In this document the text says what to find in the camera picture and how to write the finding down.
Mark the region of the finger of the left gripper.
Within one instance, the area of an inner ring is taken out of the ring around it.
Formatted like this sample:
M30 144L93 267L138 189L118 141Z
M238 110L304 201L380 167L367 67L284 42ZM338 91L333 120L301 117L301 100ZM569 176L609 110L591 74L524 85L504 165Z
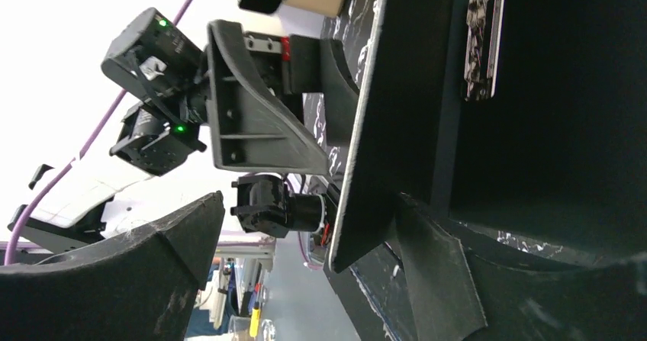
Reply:
M327 144L349 146L359 87L349 71L340 40L290 35L288 90L293 94L323 94Z

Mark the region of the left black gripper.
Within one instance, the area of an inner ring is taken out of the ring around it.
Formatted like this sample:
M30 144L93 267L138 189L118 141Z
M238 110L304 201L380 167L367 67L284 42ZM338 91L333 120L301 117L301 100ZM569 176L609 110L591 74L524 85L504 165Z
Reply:
M205 48L157 9L140 13L116 37L102 72L138 104L110 153L154 176L195 151L239 172L232 208L247 233L282 238L324 225L321 195L293 192L287 175L324 175L327 154L303 124L300 95L288 91L288 38L208 25Z

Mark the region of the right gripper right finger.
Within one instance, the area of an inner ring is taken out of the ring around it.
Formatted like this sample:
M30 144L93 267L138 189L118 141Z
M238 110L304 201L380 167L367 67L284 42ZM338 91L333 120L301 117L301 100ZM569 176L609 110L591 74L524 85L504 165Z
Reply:
M525 253L407 195L395 226L421 340L644 340L646 256L605 266Z

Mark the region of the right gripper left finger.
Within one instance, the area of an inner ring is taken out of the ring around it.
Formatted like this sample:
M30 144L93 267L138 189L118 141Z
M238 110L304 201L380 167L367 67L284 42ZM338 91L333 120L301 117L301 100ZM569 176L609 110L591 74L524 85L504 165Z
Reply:
M101 242L1 269L3 340L181 340L224 221L220 192Z

